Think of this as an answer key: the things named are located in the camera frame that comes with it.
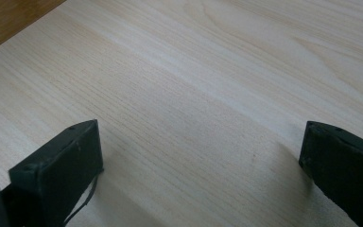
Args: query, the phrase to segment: light wood surface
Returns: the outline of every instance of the light wood surface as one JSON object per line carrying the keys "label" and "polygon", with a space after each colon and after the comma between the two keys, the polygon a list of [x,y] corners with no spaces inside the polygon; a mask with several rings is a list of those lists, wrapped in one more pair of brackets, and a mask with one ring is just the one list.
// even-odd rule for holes
{"label": "light wood surface", "polygon": [[0,0],[0,44],[64,0]]}
{"label": "light wood surface", "polygon": [[0,45],[0,187],[96,118],[69,226],[355,226],[298,165],[307,120],[363,137],[363,0],[68,0]]}

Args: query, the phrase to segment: wooden table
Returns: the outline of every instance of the wooden table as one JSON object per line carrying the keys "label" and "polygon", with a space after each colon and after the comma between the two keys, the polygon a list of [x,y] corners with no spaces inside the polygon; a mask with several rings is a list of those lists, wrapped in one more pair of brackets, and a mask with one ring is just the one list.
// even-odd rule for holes
{"label": "wooden table", "polygon": [[0,187],[96,118],[69,226],[355,226],[298,165],[307,120],[363,137],[363,0],[68,0],[0,45]]}

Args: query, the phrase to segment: black object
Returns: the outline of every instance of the black object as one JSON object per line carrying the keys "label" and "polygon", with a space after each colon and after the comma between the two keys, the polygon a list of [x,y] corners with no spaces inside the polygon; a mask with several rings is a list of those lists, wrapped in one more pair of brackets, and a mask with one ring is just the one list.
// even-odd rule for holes
{"label": "black object", "polygon": [[[93,196],[102,171],[97,121],[69,127],[9,170],[11,184],[0,193],[0,226],[66,225]],[[91,182],[86,202],[70,215]]]}
{"label": "black object", "polygon": [[299,163],[329,199],[363,226],[363,139],[308,121]]}

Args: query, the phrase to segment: wooden floor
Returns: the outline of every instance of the wooden floor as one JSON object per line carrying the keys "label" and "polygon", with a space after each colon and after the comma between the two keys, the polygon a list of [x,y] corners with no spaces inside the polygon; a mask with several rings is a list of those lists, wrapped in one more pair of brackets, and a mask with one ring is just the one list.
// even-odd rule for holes
{"label": "wooden floor", "polygon": [[0,0],[0,44],[64,0]]}
{"label": "wooden floor", "polygon": [[363,0],[68,0],[0,45],[0,187],[98,119],[69,226],[355,226],[298,165],[307,120],[363,137]]}

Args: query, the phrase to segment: thin wire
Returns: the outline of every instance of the thin wire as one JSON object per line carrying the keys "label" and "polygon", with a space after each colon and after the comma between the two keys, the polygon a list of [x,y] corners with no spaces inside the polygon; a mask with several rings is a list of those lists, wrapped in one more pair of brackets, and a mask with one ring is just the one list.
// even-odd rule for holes
{"label": "thin wire", "polygon": [[90,193],[88,194],[88,197],[85,200],[85,202],[75,212],[73,212],[73,214],[71,214],[69,217],[67,217],[67,219],[63,222],[63,227],[66,226],[67,223],[69,223],[70,219],[72,219],[78,213],[78,211],[80,211],[84,206],[86,206],[87,203],[90,201],[90,199],[93,197],[95,188],[96,188],[96,184],[98,183],[98,175],[99,175],[99,173],[96,174],[96,176],[94,177],[93,186],[91,187]]}

